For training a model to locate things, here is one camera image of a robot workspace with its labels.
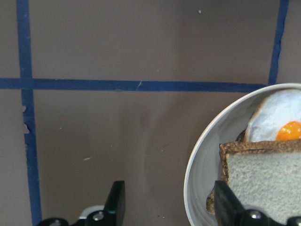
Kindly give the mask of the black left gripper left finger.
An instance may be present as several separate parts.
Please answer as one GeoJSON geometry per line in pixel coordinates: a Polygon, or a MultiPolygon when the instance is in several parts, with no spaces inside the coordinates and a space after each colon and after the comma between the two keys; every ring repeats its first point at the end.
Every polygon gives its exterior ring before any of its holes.
{"type": "Polygon", "coordinates": [[[114,181],[104,206],[105,225],[121,226],[125,215],[125,181],[114,181]]]}

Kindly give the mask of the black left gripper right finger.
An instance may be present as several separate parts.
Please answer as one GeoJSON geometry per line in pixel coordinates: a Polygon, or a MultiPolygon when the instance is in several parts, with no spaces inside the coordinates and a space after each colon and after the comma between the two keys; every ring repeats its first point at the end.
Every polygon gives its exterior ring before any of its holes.
{"type": "Polygon", "coordinates": [[[224,181],[214,183],[214,212],[219,226],[239,226],[244,206],[224,181]]]}

